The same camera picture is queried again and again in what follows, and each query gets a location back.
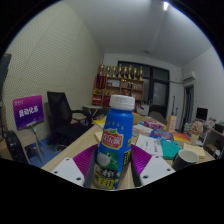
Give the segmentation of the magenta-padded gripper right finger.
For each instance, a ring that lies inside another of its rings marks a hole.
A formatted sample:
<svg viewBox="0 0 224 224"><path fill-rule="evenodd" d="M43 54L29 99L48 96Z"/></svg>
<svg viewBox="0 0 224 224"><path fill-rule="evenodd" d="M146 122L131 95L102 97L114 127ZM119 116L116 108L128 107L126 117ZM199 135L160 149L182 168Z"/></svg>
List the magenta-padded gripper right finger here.
<svg viewBox="0 0 224 224"><path fill-rule="evenodd" d="M135 145L131 146L131 170L136 187L148 185L175 173L175 170L161 156L150 155Z"/></svg>

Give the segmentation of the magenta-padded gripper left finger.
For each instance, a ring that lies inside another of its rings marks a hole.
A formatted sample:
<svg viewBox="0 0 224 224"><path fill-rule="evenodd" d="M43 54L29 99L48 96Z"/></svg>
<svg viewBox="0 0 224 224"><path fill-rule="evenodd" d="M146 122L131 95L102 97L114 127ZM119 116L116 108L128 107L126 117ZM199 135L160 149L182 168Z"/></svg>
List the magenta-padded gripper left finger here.
<svg viewBox="0 0 224 224"><path fill-rule="evenodd" d="M74 158L64 158L52 174L78 186L90 188L93 181L95 153L98 145L88 147Z"/></svg>

